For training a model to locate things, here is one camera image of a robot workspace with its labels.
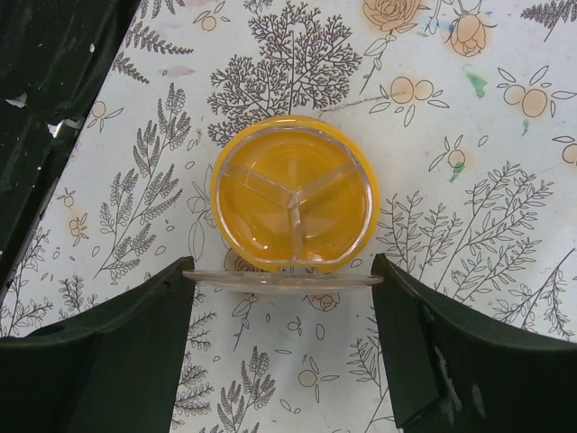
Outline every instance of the yellow container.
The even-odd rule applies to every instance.
[[[210,185],[225,241],[265,271],[345,265],[378,220],[379,189],[353,141],[319,120],[273,117],[239,132]]]

